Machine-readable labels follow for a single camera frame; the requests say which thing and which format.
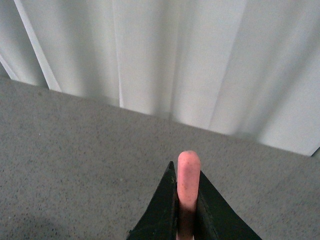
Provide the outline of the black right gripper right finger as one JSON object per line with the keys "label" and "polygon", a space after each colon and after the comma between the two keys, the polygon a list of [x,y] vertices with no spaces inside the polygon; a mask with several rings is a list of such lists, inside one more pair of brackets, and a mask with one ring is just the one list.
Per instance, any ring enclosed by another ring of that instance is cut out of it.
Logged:
{"label": "black right gripper right finger", "polygon": [[195,240],[260,240],[231,208],[203,172],[200,173],[194,221]]}

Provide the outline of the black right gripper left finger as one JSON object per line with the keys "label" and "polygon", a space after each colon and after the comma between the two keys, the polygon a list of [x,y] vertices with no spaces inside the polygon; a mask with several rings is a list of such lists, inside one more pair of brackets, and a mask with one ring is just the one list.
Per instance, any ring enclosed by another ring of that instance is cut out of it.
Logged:
{"label": "black right gripper left finger", "polygon": [[142,217],[128,240],[175,240],[178,219],[177,177],[170,161]]}

